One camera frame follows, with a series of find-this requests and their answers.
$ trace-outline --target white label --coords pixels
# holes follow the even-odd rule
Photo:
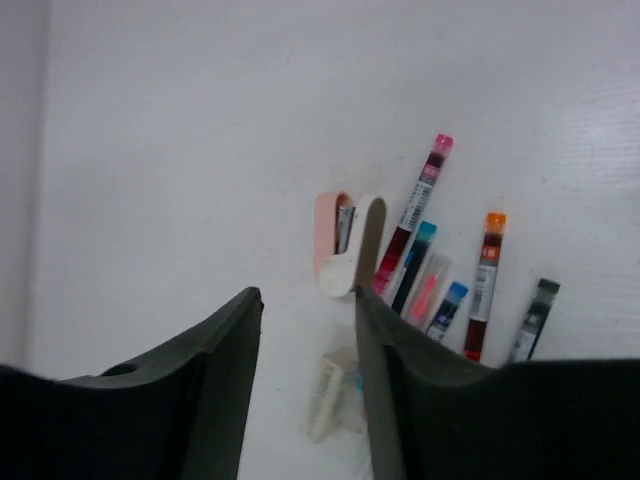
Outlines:
[[[533,342],[536,341],[535,334],[520,330],[516,337],[516,343],[511,352],[511,360],[513,362],[524,362],[529,358],[529,352],[533,349]]]
[[[402,214],[402,219],[398,224],[400,228],[407,230],[408,232],[413,232],[418,220],[420,220],[422,210],[427,204],[427,200],[429,200],[431,190],[433,190],[433,184],[431,183],[423,181],[416,183],[413,193],[411,194],[411,200],[409,200],[409,204]]]
[[[429,337],[434,342],[440,343],[445,333],[445,330],[441,330],[437,326],[433,325],[427,330],[427,337]]]
[[[478,265],[476,279],[473,283],[473,301],[470,317],[479,322],[489,320],[489,310],[493,300],[493,289],[496,285],[498,267]]]

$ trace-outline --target black plastic object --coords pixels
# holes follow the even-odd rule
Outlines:
[[[356,297],[376,480],[640,478],[640,361],[493,370]]]
[[[0,367],[0,478],[236,478],[262,307],[248,288],[98,377]]]

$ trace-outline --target hole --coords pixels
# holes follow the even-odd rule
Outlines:
[[[111,367],[104,372],[102,377],[116,377],[118,375],[126,375],[127,373],[135,372],[138,369],[133,363],[121,363],[115,367]]]

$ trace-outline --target orange cap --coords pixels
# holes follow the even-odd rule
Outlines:
[[[507,214],[502,212],[490,212],[487,215],[487,233],[504,233],[504,228],[507,225]]]

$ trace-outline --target white wall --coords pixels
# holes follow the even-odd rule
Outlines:
[[[638,24],[636,0],[54,0],[31,365],[98,373],[257,285],[241,477],[348,478],[348,442],[298,431],[352,321],[312,278],[314,197],[380,192],[388,239],[439,131],[425,218],[452,279],[510,214],[485,362],[541,275],[539,358],[638,356]]]
[[[0,0],[0,363],[23,365],[45,62],[44,0]]]

